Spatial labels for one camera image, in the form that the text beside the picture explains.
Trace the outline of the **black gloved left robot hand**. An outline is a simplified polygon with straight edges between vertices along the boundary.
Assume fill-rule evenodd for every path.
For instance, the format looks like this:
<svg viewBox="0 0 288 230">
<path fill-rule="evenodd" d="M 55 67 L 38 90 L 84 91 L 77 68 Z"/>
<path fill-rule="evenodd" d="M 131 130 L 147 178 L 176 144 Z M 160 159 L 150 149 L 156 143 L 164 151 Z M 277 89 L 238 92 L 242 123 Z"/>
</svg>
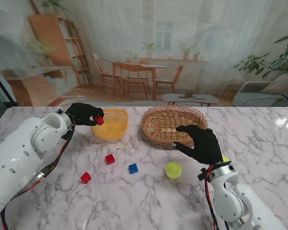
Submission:
<svg viewBox="0 0 288 230">
<path fill-rule="evenodd" d="M 85 103 L 73 103 L 65 113 L 79 126 L 96 126 L 98 122 L 91 118 L 95 116 L 104 117 L 103 109 Z"/>
</svg>

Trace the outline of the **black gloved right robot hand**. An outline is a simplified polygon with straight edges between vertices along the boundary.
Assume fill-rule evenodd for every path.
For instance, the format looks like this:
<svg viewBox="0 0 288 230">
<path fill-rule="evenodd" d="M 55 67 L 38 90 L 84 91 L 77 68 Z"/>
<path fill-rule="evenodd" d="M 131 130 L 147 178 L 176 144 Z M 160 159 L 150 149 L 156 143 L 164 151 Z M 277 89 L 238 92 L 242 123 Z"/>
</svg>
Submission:
<svg viewBox="0 0 288 230">
<path fill-rule="evenodd" d="M 197 125 L 187 125 L 177 127 L 176 131 L 187 133 L 193 139 L 194 148 L 192 149 L 179 142 L 173 142 L 172 146 L 175 149 L 202 164 L 215 165 L 223 162 L 218 140 L 211 129 L 201 129 Z"/>
</svg>

